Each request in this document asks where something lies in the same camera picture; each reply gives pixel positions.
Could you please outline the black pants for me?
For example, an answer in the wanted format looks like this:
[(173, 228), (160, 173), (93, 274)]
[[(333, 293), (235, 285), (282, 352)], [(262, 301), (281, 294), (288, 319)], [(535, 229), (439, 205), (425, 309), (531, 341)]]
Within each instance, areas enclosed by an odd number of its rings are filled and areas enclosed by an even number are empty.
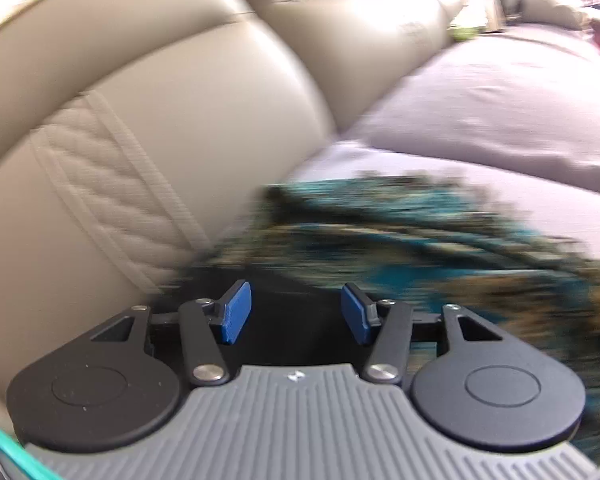
[(175, 303), (219, 299), (238, 280), (250, 284), (252, 307), (237, 341), (221, 346), (230, 377), (244, 365), (357, 366), (366, 355), (368, 347), (356, 343), (342, 316), (342, 283), (323, 288), (254, 266), (202, 266), (189, 275)]

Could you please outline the teal paisley patterned throw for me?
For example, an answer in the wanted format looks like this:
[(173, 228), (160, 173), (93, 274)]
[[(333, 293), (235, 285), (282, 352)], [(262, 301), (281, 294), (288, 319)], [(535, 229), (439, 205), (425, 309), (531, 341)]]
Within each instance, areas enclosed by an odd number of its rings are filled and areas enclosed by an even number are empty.
[(533, 229), (485, 186), (430, 174), (277, 183), (201, 264), (324, 292), (353, 282), (422, 312), (469, 308), (580, 375), (574, 442), (600, 462), (600, 258)]

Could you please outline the beige leather sofa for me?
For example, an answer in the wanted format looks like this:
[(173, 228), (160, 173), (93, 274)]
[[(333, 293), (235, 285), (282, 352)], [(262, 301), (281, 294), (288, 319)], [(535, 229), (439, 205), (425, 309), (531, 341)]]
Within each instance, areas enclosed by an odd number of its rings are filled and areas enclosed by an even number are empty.
[(262, 186), (443, 170), (340, 132), (440, 0), (0, 0), (0, 428), (23, 367), (174, 288)]

